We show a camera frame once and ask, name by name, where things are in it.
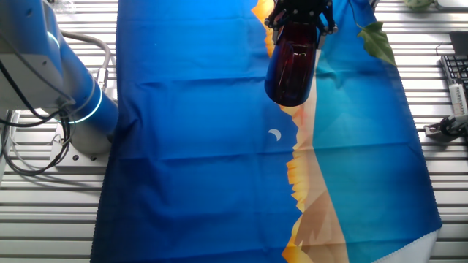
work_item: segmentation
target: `dark red bottle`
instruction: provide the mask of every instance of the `dark red bottle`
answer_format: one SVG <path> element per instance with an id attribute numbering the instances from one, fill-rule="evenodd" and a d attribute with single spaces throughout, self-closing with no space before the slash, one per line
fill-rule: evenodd
<path id="1" fill-rule="evenodd" d="M 265 79 L 265 91 L 277 104 L 294 107 L 309 97 L 314 77 L 317 28 L 287 23 L 275 47 Z"/>

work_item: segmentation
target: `metal slat table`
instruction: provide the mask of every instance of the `metal slat table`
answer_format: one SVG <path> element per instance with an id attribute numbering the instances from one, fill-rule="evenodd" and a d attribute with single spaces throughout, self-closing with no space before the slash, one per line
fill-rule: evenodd
<path id="1" fill-rule="evenodd" d="M 75 0 L 76 13 L 59 15 L 62 29 L 106 41 L 115 54 L 117 0 Z M 463 139 L 439 143 L 423 126 L 452 113 L 440 55 L 453 53 L 450 31 L 468 31 L 468 14 L 408 10 L 402 0 L 380 0 L 376 17 L 385 23 L 407 99 L 419 131 L 439 211 L 444 221 L 431 263 L 468 263 L 468 147 Z M 90 69 L 104 53 L 68 39 Z M 116 96 L 116 68 L 110 65 L 107 92 Z M 28 112 L 20 121 L 35 121 Z M 15 139 L 32 164 L 49 162 L 54 122 L 19 129 Z M 104 169 L 51 169 L 37 178 L 22 178 L 6 167 L 0 187 L 0 262 L 84 263 L 89 261 Z"/>

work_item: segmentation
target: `black cable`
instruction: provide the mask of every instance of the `black cable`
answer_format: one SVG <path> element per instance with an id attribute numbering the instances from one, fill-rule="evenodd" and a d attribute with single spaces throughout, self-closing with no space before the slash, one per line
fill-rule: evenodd
<path id="1" fill-rule="evenodd" d="M 11 127 L 17 127 L 17 128 L 32 128 L 32 127 L 44 124 L 44 123 L 52 120 L 55 116 L 57 116 L 58 114 L 61 114 L 61 113 L 62 113 L 62 111 L 60 111 L 60 110 L 56 111 L 56 112 L 50 114 L 50 116 L 48 116 L 46 119 L 44 119 L 42 121 L 38 121 L 36 123 L 20 124 L 20 123 L 12 123 L 12 122 L 5 121 L 5 120 L 2 120 L 2 119 L 0 119 L 0 123 L 4 124 L 4 125 L 11 126 Z"/>
<path id="2" fill-rule="evenodd" d="M 12 88 L 15 90 L 15 93 L 20 97 L 21 101 L 24 103 L 24 105 L 28 108 L 28 110 L 31 111 L 32 114 L 34 114 L 34 116 L 38 117 L 39 119 L 41 120 L 45 120 L 47 118 L 50 117 L 50 115 L 48 117 L 45 117 L 45 116 L 42 116 L 40 115 L 39 113 L 37 113 L 37 111 L 32 107 L 32 105 L 28 102 L 28 99 L 26 99 L 26 97 L 24 96 L 23 92 L 21 92 L 20 88 L 18 87 L 18 85 L 16 85 L 16 82 L 13 80 L 12 76 L 9 74 L 7 68 L 5 67 L 5 65 L 1 62 L 0 60 L 0 71 L 1 73 L 5 76 L 5 78 L 7 79 L 8 83 L 12 86 Z"/>
<path id="3" fill-rule="evenodd" d="M 12 120 L 12 113 L 10 111 L 7 114 L 7 120 L 8 122 L 11 122 Z M 47 165 L 45 168 L 39 169 L 39 170 L 33 170 L 33 171 L 26 170 L 17 166 L 10 158 L 8 154 L 9 149 L 7 149 L 6 147 L 8 138 L 9 138 L 10 127 L 8 125 L 4 127 L 3 131 L 1 132 L 1 145 L 2 145 L 1 154 L 4 156 L 5 161 L 8 163 L 8 165 L 11 167 L 11 169 L 14 172 L 18 173 L 19 175 L 33 177 L 33 176 L 42 174 L 43 172 L 47 171 L 51 167 L 56 166 L 64 159 L 65 155 L 67 154 L 69 150 L 69 144 L 70 144 L 69 137 L 71 136 L 70 134 L 71 129 L 70 129 L 70 124 L 69 124 L 69 119 L 67 118 L 67 113 L 61 113 L 61 120 L 62 120 L 62 129 L 64 131 L 65 143 L 62 145 L 62 149 L 60 153 L 58 153 L 55 159 L 52 160 L 52 162 L 49 163 L 49 165 Z"/>

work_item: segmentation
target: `blue cloth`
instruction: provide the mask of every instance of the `blue cloth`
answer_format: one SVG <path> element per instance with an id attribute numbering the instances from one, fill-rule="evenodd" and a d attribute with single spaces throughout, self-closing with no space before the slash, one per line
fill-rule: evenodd
<path id="1" fill-rule="evenodd" d="M 359 23 L 374 20 L 353 2 Z M 256 5 L 119 1 L 120 116 L 91 262 L 286 262 L 298 127 L 265 94 Z M 334 7 L 313 146 L 350 263 L 372 262 L 441 223 L 398 72 L 362 50 L 347 1 Z"/>

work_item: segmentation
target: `tan shoreline print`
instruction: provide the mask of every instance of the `tan shoreline print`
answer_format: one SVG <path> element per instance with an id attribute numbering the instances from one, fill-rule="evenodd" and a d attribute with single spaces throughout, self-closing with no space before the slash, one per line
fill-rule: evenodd
<path id="1" fill-rule="evenodd" d="M 258 0 L 252 11 L 263 23 L 273 6 L 273 0 Z M 272 32 L 265 29 L 265 42 L 271 57 L 274 49 Z M 294 158 L 287 163 L 287 176 L 294 191 L 292 196 L 298 200 L 297 207 L 302 212 L 282 255 L 288 263 L 349 263 L 343 232 L 312 146 L 317 103 L 315 84 L 314 78 L 306 103 L 298 107 L 281 107 L 298 126 Z"/>

